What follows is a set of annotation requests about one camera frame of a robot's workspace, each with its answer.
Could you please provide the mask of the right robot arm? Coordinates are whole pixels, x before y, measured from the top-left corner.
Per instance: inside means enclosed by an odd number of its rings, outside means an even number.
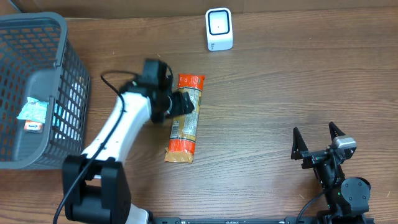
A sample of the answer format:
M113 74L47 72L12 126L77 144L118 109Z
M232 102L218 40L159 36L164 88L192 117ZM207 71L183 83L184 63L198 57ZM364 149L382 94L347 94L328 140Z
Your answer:
M301 160L303 169L313 169L322 191L307 202L294 223L374 223L366 218L369 211L371 184L362 177L346 178L341 165L351 159L357 143L333 122L328 124L331 144L321 151L310 152L297 127L293 129L291 159ZM316 200L325 197L328 208L314 217L304 213Z

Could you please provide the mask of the long orange snack package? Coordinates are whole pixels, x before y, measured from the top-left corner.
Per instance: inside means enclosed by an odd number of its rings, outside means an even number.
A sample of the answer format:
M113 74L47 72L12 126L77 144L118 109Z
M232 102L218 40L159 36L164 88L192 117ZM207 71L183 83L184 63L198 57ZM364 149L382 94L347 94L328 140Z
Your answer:
M173 119L169 146L165 148L165 162L193 162L204 80L204 75L179 74L177 90L189 94L194 109Z

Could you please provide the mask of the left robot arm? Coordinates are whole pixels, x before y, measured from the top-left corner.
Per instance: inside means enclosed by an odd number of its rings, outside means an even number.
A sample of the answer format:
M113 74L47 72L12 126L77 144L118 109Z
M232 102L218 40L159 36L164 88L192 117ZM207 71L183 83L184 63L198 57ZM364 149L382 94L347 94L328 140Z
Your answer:
M82 223L153 223L152 212L131 202L124 163L146 122L189 114L194 105L188 93L173 89L172 69L161 60L145 60L143 72L132 76L121 88L110 87L118 98L97 137L79 156L64 160L63 199L54 223L62 212Z

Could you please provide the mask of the teal snack packet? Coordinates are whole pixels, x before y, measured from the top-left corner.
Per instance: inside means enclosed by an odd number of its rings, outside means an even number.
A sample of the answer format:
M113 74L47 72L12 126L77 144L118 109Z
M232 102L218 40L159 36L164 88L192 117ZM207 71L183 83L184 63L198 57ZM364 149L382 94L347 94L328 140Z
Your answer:
M16 118L18 120L29 120L44 124L48 105L49 102L27 97L26 104L22 107Z

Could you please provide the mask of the white tube with gold cap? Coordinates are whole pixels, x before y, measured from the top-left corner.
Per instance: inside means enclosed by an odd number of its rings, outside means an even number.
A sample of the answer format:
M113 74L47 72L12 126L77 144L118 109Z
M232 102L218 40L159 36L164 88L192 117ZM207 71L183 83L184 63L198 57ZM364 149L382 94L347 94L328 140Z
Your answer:
M82 97L85 96L82 86L75 82L66 89L66 96L60 97L61 106L56 103L54 107L54 116L52 126L57 128L55 139L72 139L79 141L81 139L81 121L82 115Z

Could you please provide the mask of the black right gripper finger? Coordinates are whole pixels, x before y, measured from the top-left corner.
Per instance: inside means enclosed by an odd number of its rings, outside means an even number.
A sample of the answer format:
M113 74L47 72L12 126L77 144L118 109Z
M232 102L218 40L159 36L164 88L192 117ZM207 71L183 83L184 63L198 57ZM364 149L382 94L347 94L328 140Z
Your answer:
M308 147L305 144L298 127L294 127L291 159L303 159L303 155L306 153L308 153Z
M341 131L334 122L329 122L328 124L331 140L339 136L344 136L345 133Z

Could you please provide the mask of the small orange packet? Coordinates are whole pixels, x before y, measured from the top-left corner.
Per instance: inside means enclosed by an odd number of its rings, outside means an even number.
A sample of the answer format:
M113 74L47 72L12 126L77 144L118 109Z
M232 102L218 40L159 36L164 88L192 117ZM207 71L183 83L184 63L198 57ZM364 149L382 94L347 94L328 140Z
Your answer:
M36 121L26 120L24 124L24 131L30 133L41 133L43 131L43 124Z

